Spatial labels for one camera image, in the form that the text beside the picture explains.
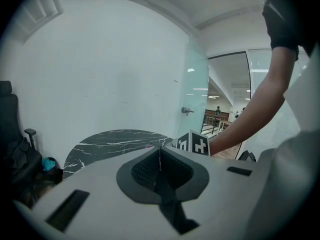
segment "office chair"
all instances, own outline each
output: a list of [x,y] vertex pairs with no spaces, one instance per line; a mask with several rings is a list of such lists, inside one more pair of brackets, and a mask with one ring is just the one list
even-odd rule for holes
[[12,186],[13,198],[18,198],[21,191],[24,191],[26,187],[31,187],[34,176],[42,169],[42,156],[35,149],[33,140],[36,131],[25,129],[24,132],[29,135],[31,146],[26,145],[26,149],[22,150],[25,153],[26,163],[13,173],[13,170],[6,166],[10,164],[8,152],[10,153],[9,149],[18,149],[17,146],[22,143],[24,138],[18,123],[18,97],[12,94],[10,81],[0,81],[0,153],[1,162],[4,165],[9,184]]

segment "black marble table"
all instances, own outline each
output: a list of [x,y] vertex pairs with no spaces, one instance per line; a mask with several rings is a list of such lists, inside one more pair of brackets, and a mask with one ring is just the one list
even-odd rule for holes
[[141,150],[146,145],[163,146],[171,140],[167,136],[145,130],[123,129],[97,133],[71,150],[64,163],[63,179],[94,162]]

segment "chair armrest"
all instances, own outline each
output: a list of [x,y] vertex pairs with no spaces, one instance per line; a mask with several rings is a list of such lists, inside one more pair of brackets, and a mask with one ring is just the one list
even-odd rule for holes
[[36,149],[35,148],[34,139],[32,138],[32,136],[35,135],[37,132],[34,129],[31,129],[31,128],[25,129],[24,132],[29,135],[31,147]]

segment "printed symbol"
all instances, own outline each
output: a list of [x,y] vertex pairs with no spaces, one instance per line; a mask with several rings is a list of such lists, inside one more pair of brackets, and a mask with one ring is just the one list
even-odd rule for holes
[[195,152],[199,152],[201,150],[201,153],[204,154],[204,148],[206,147],[206,143],[204,143],[204,140],[201,138],[200,139],[200,145],[195,144]]
[[181,142],[181,140],[179,140],[179,144],[180,144],[181,150],[187,151],[187,141],[186,140],[182,141],[182,142]]

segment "forearm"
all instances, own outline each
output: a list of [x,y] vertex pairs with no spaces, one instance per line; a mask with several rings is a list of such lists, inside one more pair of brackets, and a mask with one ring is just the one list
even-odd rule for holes
[[211,155],[247,140],[271,121],[285,101],[283,94],[290,82],[295,56],[294,51],[283,47],[272,51],[267,76],[241,115],[210,141]]

